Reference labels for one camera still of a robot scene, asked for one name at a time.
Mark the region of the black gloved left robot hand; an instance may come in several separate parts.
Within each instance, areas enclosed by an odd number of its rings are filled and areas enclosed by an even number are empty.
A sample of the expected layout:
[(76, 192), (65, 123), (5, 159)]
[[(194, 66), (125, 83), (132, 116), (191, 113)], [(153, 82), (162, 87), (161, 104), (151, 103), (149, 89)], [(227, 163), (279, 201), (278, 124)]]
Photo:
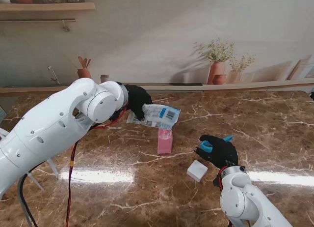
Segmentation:
[(136, 85), (124, 85), (128, 91), (128, 107), (127, 110), (131, 110), (138, 120), (142, 121), (145, 116), (142, 110), (143, 105), (152, 104), (152, 98), (145, 89)]

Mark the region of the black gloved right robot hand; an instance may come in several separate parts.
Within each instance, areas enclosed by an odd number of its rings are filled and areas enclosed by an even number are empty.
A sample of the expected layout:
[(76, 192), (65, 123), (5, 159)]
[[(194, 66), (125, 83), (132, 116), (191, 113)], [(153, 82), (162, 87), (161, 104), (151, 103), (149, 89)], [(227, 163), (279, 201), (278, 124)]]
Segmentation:
[(202, 135), (199, 140), (201, 142), (208, 141), (212, 145), (211, 152), (204, 151), (199, 147), (194, 149), (194, 152), (202, 159), (211, 162), (219, 169), (225, 166), (238, 165), (237, 151), (231, 142), (210, 135)]

